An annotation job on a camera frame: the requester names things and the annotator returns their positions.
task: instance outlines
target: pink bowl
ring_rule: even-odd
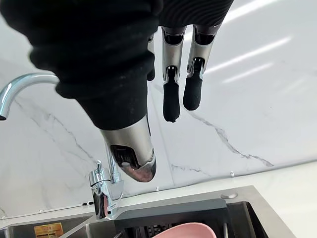
[[[185,223],[172,227],[155,238],[217,238],[213,230],[203,223]]]

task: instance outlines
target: stainless steel sink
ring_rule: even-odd
[[[62,224],[64,233],[66,233],[92,216],[93,214],[90,213],[85,215],[68,216],[66,218],[54,218],[42,221],[13,224],[0,230],[0,238],[35,238],[36,236],[34,227],[59,222]]]
[[[114,221],[101,221],[85,224],[60,238],[114,238],[116,234]]]
[[[202,222],[217,238],[295,238],[253,186],[121,207],[112,219],[94,217],[60,238],[151,238],[170,227]]]

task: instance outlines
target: marble wall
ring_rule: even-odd
[[[235,0],[204,74],[202,102],[162,116],[161,32],[157,77],[149,83],[149,120],[158,171],[140,184],[122,174],[124,193],[184,186],[315,160],[317,155],[317,2]],[[180,79],[182,98],[191,28]],[[0,87],[39,71],[30,46],[0,18]],[[102,136],[82,108],[52,85],[34,85],[0,123],[0,217],[92,200],[88,172],[106,163]]]

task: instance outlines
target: chrome faucet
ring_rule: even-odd
[[[58,82],[58,77],[53,73],[30,73],[12,80],[0,92],[0,120],[7,119],[14,98],[24,88],[33,84],[57,84]],[[108,214],[115,214],[123,192],[124,182],[121,180],[116,162],[107,144],[106,154],[109,171],[102,168],[101,161],[97,161],[97,169],[89,173],[90,187],[98,219],[105,218]]]
[[[94,198],[95,212],[102,219],[118,210],[118,201],[122,196],[123,181],[112,182],[108,170],[103,169],[101,161],[97,160],[97,168],[89,173],[91,192]]]

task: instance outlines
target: kitchen countertop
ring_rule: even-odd
[[[236,178],[124,198],[121,206],[253,185],[297,238],[314,236],[317,222],[317,162]],[[81,206],[31,216],[0,220],[0,228],[14,223],[93,212]]]

